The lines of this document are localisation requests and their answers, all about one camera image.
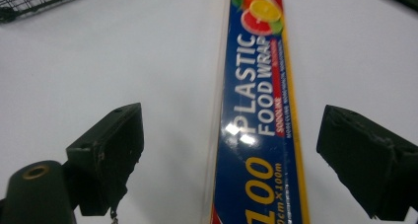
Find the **box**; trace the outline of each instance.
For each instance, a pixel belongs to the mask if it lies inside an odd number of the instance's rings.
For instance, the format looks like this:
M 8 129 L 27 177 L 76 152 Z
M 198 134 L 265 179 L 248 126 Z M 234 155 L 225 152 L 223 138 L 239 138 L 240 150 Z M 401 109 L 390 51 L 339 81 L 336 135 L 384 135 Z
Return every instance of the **box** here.
M 282 0 L 231 0 L 212 224 L 310 223 Z

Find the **lemon slice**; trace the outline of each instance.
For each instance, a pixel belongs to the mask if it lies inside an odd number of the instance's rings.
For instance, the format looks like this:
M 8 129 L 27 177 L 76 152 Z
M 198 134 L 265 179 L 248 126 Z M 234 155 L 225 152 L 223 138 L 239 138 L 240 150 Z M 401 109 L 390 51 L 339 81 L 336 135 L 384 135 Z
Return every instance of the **lemon slice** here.
M 253 0 L 249 5 L 252 15 L 263 22 L 276 22 L 282 17 L 282 12 L 272 3 L 266 0 Z

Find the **cling film box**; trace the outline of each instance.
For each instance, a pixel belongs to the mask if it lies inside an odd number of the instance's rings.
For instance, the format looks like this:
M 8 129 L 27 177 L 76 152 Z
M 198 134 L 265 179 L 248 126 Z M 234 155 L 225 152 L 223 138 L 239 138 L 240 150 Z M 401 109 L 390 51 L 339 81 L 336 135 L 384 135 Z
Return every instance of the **cling film box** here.
M 230 0 L 212 224 L 308 224 L 282 0 Z

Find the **yellow edge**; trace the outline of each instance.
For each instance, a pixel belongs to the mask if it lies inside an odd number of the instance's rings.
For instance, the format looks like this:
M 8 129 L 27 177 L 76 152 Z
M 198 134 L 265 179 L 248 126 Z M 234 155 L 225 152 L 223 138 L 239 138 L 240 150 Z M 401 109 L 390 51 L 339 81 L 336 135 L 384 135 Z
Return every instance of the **yellow edge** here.
M 305 172 L 304 172 L 304 163 L 302 157 L 302 148 L 301 148 L 301 139 L 299 135 L 299 125 L 298 125 L 298 111 L 296 107 L 296 96 L 293 86 L 293 75 L 292 75 L 292 67 L 290 62 L 290 53 L 289 53 L 289 45 L 288 45 L 288 38 L 287 38 L 287 31 L 286 31 L 286 23 L 285 18 L 283 20 L 283 33 L 282 39 L 284 43 L 284 51 L 285 51 L 285 65 L 286 65 L 286 72 L 287 72 L 287 80 L 288 80 L 288 91 L 289 91 L 289 101 L 290 101 L 290 111 L 291 111 L 291 118 L 292 118 L 292 126 L 293 126 L 293 139 L 294 139 L 294 146 L 295 146 L 295 156 L 296 156 L 296 166 L 298 170 L 298 183 L 299 183 L 299 194 L 301 196 L 301 208 L 302 208 L 302 220 L 304 224 L 310 224 L 310 215 L 308 209 L 308 194 L 307 194 L 307 186 L 305 183 Z

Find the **red fruit slice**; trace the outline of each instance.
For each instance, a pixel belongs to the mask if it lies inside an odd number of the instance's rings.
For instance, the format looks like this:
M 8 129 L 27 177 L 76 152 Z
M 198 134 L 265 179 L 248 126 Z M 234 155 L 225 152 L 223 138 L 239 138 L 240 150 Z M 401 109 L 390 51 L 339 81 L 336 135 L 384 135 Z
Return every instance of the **red fruit slice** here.
M 268 36 L 273 32 L 267 22 L 257 20 L 249 10 L 245 10 L 241 16 L 241 23 L 249 33 L 259 36 Z

